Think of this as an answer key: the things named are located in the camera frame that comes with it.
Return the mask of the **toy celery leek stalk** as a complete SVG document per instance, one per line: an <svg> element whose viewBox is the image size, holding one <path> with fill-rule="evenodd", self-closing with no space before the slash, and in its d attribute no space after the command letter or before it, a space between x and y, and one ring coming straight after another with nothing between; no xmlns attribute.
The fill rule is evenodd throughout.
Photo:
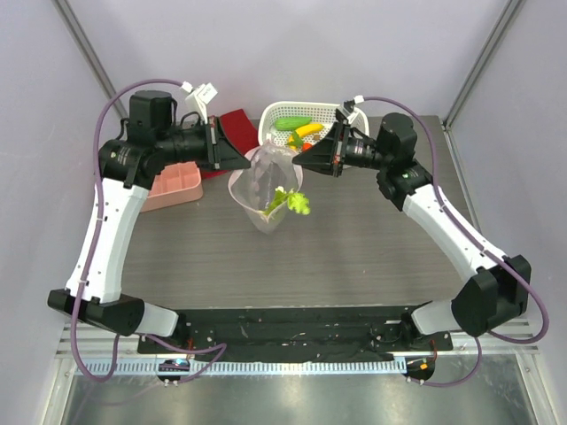
<svg viewBox="0 0 567 425"><path fill-rule="evenodd" d="M265 216L269 216L282 205L299 215L309 215L311 213L310 200L304 193L294 189L286 190L283 186L276 187L273 200L262 213Z"/></svg>

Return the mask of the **clear zip top bag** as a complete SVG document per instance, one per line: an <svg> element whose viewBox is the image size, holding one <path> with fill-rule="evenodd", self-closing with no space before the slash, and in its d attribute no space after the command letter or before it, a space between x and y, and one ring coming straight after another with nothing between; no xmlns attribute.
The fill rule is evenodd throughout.
<svg viewBox="0 0 567 425"><path fill-rule="evenodd" d="M250 168L230 175L229 194L264 234L271 234L289 211L286 201L273 206L279 197L276 190L295 193L301 190L303 171L292 163L296 155L292 149L267 142L246 152Z"/></svg>

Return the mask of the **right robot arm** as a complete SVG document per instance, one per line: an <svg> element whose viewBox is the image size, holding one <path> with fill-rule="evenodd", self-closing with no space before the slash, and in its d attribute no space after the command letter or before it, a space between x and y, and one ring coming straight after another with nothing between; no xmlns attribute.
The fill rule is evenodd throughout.
<svg viewBox="0 0 567 425"><path fill-rule="evenodd" d="M520 316L528 292L518 277L531 275L523 256L511 258L492 246L474 244L480 234L434 189L431 174L415 158L416 142L413 121L393 112L382 119L376 138L336 121L322 140L293 159L305 170L333 177L345 166L377 171L383 196L421 226L453 264L464 283L458 294L417 307L400 327L401 342L412 350L423 348L441 331L481 336Z"/></svg>

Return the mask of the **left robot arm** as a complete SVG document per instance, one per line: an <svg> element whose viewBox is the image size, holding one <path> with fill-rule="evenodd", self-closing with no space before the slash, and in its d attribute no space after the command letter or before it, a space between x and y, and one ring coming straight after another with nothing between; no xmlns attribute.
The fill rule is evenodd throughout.
<svg viewBox="0 0 567 425"><path fill-rule="evenodd" d="M121 291L125 257L136 219L157 176L166 166L193 162L207 171L243 170L250 161L206 113L217 91L210 83L182 85L186 104L198 115L192 127L175 121L177 102L159 90L140 90L129 100L129 116L118 138L98 151L92 215L81 254L65 288L52 290L48 306L121 336L150 334L171 353L189 341L180 315Z"/></svg>

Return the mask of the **toy yellow banana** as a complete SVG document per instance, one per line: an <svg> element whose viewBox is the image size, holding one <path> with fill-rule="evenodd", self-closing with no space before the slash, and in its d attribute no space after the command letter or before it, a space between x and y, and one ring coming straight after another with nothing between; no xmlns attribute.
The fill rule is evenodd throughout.
<svg viewBox="0 0 567 425"><path fill-rule="evenodd" d="M302 127L298 127L291 132L291 135L288 137L287 144L289 146L301 147L304 143L303 139L305 137L318 133L323 129L324 125L321 123L311 123Z"/></svg>

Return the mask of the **red folded cloth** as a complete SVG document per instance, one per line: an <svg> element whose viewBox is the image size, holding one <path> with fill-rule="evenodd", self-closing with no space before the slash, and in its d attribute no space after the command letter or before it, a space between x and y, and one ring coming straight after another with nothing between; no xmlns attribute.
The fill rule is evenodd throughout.
<svg viewBox="0 0 567 425"><path fill-rule="evenodd" d="M259 146L258 130L243 109L225 113L219 116L218 120L224 134L240 153L246 154Z"/></svg>

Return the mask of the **white perforated plastic basket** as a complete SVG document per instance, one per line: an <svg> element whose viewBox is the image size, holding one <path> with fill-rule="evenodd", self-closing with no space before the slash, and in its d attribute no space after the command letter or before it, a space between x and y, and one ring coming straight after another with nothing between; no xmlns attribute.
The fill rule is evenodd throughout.
<svg viewBox="0 0 567 425"><path fill-rule="evenodd" d="M258 127L258 144L298 154L327 135L339 104L278 101L265 108Z"/></svg>

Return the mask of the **toy green cucumber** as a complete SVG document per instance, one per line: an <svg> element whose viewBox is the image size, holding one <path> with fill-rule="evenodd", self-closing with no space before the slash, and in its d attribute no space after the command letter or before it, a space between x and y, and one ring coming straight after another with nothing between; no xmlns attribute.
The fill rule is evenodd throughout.
<svg viewBox="0 0 567 425"><path fill-rule="evenodd" d="M274 126L278 131L294 131L310 124L312 119L305 116L281 117L276 119Z"/></svg>

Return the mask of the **pink compartment tray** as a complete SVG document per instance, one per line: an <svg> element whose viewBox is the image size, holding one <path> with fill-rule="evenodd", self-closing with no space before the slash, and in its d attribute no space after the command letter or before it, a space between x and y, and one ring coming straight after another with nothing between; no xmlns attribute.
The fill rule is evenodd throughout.
<svg viewBox="0 0 567 425"><path fill-rule="evenodd" d="M194 162L166 166L156 176L141 212L198 201L203 194L201 173Z"/></svg>

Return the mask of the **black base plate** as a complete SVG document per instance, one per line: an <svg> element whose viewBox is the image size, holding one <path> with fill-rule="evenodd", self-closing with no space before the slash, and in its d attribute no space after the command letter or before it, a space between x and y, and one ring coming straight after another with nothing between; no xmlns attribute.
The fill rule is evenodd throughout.
<svg viewBox="0 0 567 425"><path fill-rule="evenodd" d="M396 352L450 352L448 332L419 336L404 306L189 309L171 345L203 351L225 343L226 362L305 363L390 360Z"/></svg>

